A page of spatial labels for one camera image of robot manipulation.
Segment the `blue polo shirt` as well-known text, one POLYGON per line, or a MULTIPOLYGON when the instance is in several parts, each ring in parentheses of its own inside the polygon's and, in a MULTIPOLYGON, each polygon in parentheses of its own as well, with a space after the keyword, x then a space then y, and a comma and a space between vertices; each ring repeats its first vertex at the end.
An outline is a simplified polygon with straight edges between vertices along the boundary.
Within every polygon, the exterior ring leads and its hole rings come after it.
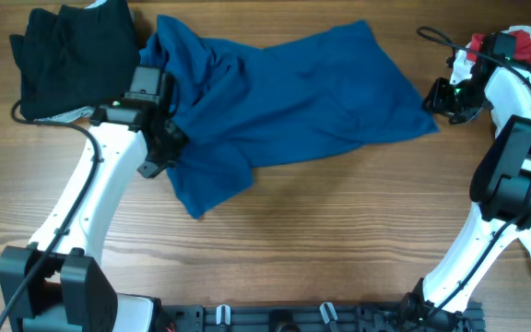
POLYGON ((176 81, 172 120, 188 141, 167 174, 193 218, 249 188, 256 168, 437 129, 362 20, 256 48, 159 16, 140 57, 176 81))

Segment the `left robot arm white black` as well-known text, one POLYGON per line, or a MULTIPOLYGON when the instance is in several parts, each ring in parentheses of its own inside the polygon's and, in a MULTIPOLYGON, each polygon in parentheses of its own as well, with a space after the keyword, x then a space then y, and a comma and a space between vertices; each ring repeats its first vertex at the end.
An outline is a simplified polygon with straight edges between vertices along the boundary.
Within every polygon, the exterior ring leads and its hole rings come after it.
POLYGON ((174 76, 139 66, 129 90, 95 106, 87 143, 53 212, 24 247, 0 255, 5 308, 0 329, 14 331, 162 331, 159 299, 119 294, 100 268, 104 241, 124 190, 175 165, 187 143, 173 122, 174 76))

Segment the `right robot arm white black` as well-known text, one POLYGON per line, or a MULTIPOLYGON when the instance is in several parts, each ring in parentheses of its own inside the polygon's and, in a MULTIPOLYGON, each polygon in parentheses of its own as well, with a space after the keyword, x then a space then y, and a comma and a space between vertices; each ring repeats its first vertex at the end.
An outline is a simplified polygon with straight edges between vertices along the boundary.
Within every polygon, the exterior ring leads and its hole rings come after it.
POLYGON ((466 47, 430 27, 417 33, 453 50, 447 61, 451 77, 434 82, 423 109, 452 125, 488 109, 496 127, 471 181, 472 206, 463 229, 395 316, 409 331, 461 331, 469 297, 499 254, 518 240, 531 257, 531 28, 510 27, 466 47))

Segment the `folded light grey garment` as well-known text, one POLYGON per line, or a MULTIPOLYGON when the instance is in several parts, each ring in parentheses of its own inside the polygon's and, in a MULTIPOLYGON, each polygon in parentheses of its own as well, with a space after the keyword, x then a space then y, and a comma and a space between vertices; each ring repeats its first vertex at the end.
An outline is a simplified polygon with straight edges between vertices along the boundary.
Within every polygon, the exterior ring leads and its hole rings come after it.
POLYGON ((66 113, 59 113, 50 117, 39 118, 39 122, 72 123, 80 118, 89 118, 94 113, 92 106, 81 107, 66 113))

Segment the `folded dark green garment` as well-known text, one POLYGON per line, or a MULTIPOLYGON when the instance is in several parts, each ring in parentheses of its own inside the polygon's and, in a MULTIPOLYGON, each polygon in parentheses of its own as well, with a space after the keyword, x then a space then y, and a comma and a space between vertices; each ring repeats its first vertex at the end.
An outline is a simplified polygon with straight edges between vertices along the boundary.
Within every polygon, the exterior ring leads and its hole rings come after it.
POLYGON ((125 0, 29 13, 25 33, 9 36, 20 70, 20 113, 51 118, 117 97, 131 86, 140 56, 125 0))

